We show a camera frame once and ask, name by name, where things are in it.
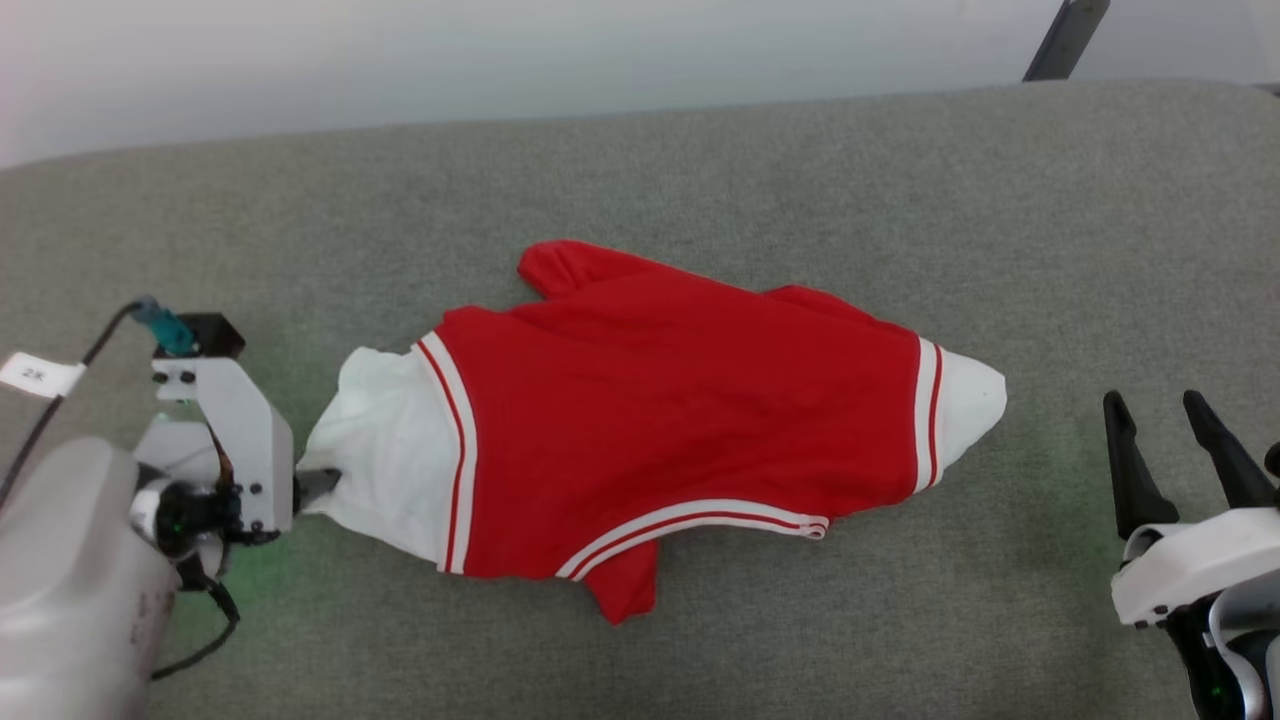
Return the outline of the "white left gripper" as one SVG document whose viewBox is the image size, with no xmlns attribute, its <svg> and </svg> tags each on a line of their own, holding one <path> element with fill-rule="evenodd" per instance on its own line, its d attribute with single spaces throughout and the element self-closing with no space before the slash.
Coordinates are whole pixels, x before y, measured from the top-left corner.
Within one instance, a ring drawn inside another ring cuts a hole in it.
<svg viewBox="0 0 1280 720">
<path fill-rule="evenodd" d="M 220 577 L 236 547 L 270 544 L 329 495 L 335 468 L 293 474 L 288 423 L 230 357 L 156 357 L 157 414 L 133 451 L 131 525 L 173 562 Z"/>
</svg>

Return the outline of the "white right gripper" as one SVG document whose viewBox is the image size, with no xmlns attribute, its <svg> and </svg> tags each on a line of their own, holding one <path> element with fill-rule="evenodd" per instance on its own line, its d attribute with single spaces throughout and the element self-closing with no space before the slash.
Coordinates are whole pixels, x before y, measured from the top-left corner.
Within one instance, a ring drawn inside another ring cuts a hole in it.
<svg viewBox="0 0 1280 720">
<path fill-rule="evenodd" d="M 1204 396 L 1181 404 L 1231 510 L 1179 523 L 1137 443 L 1137 424 L 1116 391 L 1102 400 L 1117 537 L 1128 541 L 1111 597 L 1123 625 L 1151 625 L 1172 610 L 1280 570 L 1277 488 Z"/>
</svg>

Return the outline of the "red and white garment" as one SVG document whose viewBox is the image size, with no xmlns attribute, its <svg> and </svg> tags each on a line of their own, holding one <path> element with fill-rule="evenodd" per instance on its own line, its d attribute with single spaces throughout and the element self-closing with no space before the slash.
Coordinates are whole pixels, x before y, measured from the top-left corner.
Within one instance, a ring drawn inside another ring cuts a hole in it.
<svg viewBox="0 0 1280 720">
<path fill-rule="evenodd" d="M 300 460 L 339 475 L 314 512 L 444 573 L 582 583 L 620 624 L 663 537 L 822 539 L 937 486 L 1007 405 L 992 366 L 819 290 L 572 240 L 517 270 L 538 301 L 346 359 Z"/>
</svg>

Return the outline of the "dark grey slanted post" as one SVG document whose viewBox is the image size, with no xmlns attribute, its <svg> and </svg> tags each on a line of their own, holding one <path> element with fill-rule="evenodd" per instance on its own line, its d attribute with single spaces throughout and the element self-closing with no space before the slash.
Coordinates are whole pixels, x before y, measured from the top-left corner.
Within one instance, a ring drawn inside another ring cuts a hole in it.
<svg viewBox="0 0 1280 720">
<path fill-rule="evenodd" d="M 1110 5 L 1111 0 L 1061 0 L 1021 82 L 1069 79 Z"/>
</svg>

